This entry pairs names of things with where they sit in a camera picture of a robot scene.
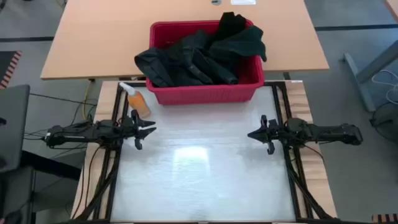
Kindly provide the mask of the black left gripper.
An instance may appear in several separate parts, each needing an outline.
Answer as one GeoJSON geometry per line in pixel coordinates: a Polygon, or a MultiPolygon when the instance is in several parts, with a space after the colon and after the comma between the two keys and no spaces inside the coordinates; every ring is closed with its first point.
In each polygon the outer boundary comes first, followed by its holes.
{"type": "Polygon", "coordinates": [[[141,141],[145,139],[150,133],[154,132],[156,128],[140,129],[155,125],[154,121],[141,120],[137,110],[132,110],[130,117],[123,118],[121,123],[122,137],[127,139],[134,137],[134,144],[136,149],[142,150],[141,141]]]}

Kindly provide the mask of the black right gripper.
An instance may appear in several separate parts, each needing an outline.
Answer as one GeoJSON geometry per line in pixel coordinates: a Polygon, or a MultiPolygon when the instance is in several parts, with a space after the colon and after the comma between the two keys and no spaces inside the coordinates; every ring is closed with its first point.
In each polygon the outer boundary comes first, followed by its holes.
{"type": "Polygon", "coordinates": [[[279,125],[275,119],[268,120],[266,115],[261,116],[261,127],[248,133],[248,137],[268,145],[268,155],[273,155],[275,146],[273,140],[282,143],[287,140],[287,132],[284,127],[279,125]]]}

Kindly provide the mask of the dark blue jeans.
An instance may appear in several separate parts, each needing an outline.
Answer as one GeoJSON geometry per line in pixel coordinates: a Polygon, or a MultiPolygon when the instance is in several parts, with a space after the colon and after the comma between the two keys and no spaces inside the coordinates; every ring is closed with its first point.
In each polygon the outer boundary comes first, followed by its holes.
{"type": "Polygon", "coordinates": [[[138,69],[155,86],[236,85],[238,77],[197,48],[150,48],[135,56],[138,69]]]}

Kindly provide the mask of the red plastic laundry bin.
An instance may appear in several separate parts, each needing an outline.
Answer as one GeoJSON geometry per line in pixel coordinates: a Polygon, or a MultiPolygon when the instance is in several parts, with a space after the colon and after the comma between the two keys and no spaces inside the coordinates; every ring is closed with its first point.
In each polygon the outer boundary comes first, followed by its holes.
{"type": "MultiPolygon", "coordinates": [[[[149,45],[165,48],[200,29],[207,34],[213,34],[216,32],[218,24],[218,20],[155,22],[150,27],[149,45]]],[[[244,58],[234,68],[238,75],[238,84],[236,85],[159,88],[147,79],[146,87],[155,94],[157,101],[162,105],[249,101],[255,90],[264,84],[262,60],[259,56],[244,58]]]]}

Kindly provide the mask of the orange spray bottle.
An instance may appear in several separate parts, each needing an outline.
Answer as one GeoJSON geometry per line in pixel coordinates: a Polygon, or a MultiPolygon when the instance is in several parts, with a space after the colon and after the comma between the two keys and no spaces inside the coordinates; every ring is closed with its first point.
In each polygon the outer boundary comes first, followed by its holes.
{"type": "Polygon", "coordinates": [[[136,110],[141,118],[149,117],[151,112],[143,95],[127,83],[119,82],[119,86],[126,91],[130,107],[136,110]]]}

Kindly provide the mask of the white table mat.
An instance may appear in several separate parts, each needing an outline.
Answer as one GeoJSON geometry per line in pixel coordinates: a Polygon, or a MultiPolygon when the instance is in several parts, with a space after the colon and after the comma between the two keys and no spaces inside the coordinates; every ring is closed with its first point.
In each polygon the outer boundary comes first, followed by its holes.
{"type": "Polygon", "coordinates": [[[262,115],[277,116],[272,88],[245,103],[163,106],[146,88],[155,131],[136,149],[124,141],[111,219],[153,221],[293,220],[282,145],[248,137],[262,115]]]}

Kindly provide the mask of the dark green garment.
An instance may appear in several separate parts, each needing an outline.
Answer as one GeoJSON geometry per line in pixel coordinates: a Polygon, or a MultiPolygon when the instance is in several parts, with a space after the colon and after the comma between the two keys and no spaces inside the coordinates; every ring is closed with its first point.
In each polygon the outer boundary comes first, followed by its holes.
{"type": "Polygon", "coordinates": [[[263,62],[267,62],[263,34],[257,26],[248,27],[235,35],[213,42],[208,53],[213,59],[224,62],[237,62],[254,56],[260,56],[263,62]]]}

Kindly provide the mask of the black floor beam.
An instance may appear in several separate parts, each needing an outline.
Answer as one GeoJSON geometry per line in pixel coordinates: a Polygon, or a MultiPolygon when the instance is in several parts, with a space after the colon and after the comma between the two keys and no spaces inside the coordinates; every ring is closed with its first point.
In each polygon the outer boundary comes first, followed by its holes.
{"type": "Polygon", "coordinates": [[[77,167],[57,162],[28,151],[22,151],[20,165],[31,166],[40,172],[72,180],[79,180],[81,174],[81,170],[77,167]]]}

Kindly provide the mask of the light wooden desk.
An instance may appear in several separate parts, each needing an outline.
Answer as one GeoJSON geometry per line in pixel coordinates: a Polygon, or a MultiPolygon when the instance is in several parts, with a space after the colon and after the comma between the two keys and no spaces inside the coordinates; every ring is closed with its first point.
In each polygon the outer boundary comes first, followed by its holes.
{"type": "Polygon", "coordinates": [[[203,21],[235,12],[263,30],[264,70],[326,70],[329,65],[304,0],[68,0],[42,69],[44,80],[121,78],[140,73],[134,57],[161,21],[203,21]]]}

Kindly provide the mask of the grey desk leg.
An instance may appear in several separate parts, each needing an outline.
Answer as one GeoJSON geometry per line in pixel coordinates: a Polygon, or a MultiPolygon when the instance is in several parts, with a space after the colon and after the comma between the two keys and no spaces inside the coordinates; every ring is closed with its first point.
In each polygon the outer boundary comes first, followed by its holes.
{"type": "Polygon", "coordinates": [[[376,110],[376,104],[373,101],[369,88],[366,83],[372,79],[372,77],[380,72],[383,68],[388,66],[394,60],[398,59],[398,40],[395,41],[391,46],[384,50],[378,57],[370,62],[362,70],[359,70],[349,53],[344,53],[342,61],[345,62],[351,70],[351,77],[353,78],[354,87],[357,89],[364,107],[369,111],[373,112],[376,110]]]}

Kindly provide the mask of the dark grey chair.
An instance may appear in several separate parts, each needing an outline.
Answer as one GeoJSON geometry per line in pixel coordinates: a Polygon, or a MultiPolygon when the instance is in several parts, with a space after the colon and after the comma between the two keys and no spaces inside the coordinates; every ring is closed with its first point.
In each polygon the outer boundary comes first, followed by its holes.
{"type": "Polygon", "coordinates": [[[21,166],[29,85],[0,90],[0,219],[30,224],[34,171],[21,166]]]}

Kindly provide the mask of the orange black striped mat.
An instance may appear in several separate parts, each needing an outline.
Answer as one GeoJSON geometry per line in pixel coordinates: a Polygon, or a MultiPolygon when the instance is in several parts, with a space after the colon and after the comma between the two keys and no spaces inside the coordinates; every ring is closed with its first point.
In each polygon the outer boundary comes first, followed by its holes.
{"type": "Polygon", "coordinates": [[[7,88],[21,57],[20,50],[0,51],[0,90],[7,88]]]}

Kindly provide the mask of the orange black striped block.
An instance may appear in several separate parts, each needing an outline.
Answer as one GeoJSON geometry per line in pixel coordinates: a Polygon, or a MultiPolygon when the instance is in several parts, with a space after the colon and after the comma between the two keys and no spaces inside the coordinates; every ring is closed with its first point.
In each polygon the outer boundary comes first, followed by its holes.
{"type": "Polygon", "coordinates": [[[376,224],[398,224],[398,213],[376,214],[372,216],[372,221],[376,224]]]}

